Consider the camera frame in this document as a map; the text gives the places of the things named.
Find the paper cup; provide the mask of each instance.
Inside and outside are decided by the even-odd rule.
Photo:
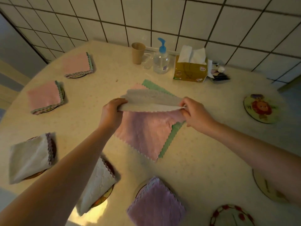
[[[132,58],[134,64],[141,64],[145,51],[145,45],[142,43],[132,43]]]

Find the white tabletop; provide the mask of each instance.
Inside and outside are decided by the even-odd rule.
[[[64,58],[87,51],[92,55],[95,73],[79,79],[65,78],[60,69]],[[298,149],[294,122],[287,115],[286,103],[270,81],[258,73],[226,68],[230,82],[215,85],[173,80],[172,68],[164,75],[132,64],[131,49],[92,41],[66,53],[37,74],[21,91],[0,124],[0,185],[15,195],[23,192],[36,179],[8,184],[9,148],[46,132],[56,133],[57,157],[62,159],[84,140],[98,125],[101,108],[112,98],[123,95],[135,83],[149,79],[179,96],[202,102],[218,121],[239,131],[296,152]],[[57,109],[32,115],[26,91],[45,81],[63,82],[68,103]],[[273,99],[286,114],[277,124],[263,124],[251,118],[243,107],[243,99],[261,93]],[[106,144],[103,154],[121,178],[102,205],[82,217],[75,211],[68,224],[133,225],[126,214],[134,192],[154,175],[166,181],[187,209],[181,225],[208,225],[213,211],[223,204],[243,207],[257,225],[297,225],[300,209],[279,204],[264,196],[257,188],[252,169],[219,142],[184,125],[162,159],[150,161],[115,136]]]

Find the clear plastic bottle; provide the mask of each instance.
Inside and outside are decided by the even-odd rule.
[[[153,71],[158,74],[165,74],[168,71],[169,54],[166,52],[166,47],[164,46],[165,40],[162,38],[158,38],[158,40],[160,40],[162,46],[153,58]]]

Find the purple cleaning cloth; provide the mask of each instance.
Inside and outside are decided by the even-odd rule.
[[[163,182],[153,177],[126,212],[136,226],[176,226],[186,210]]]

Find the speckled countertop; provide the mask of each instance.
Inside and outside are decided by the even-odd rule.
[[[92,55],[96,72],[79,79],[65,78],[60,72],[62,60],[80,51]],[[185,82],[172,79],[172,68],[158,75],[152,69],[132,64],[131,58],[130,48],[88,42],[49,64],[24,87],[0,124],[0,185],[3,190],[18,195],[37,179],[8,184],[12,144],[55,132],[58,159],[61,159],[97,127],[105,103],[144,79],[179,97],[189,96],[202,102],[220,122],[298,153],[296,124],[288,115],[282,97],[263,75],[226,68],[230,82],[219,85],[208,79],[204,83]],[[49,113],[32,115],[26,91],[48,80],[63,82],[68,103]],[[264,94],[277,102],[283,108],[282,121],[267,125],[251,118],[243,107],[244,97],[251,93]],[[261,193],[251,168],[243,160],[219,142],[186,125],[180,129],[164,158],[156,163],[114,136],[103,154],[121,179],[107,201],[82,217],[73,211],[67,225],[133,225],[126,209],[137,187],[154,175],[164,179],[186,206],[187,215],[181,225],[208,225],[213,211],[227,203],[243,207],[257,225],[297,225],[301,222],[298,207],[275,203]]]

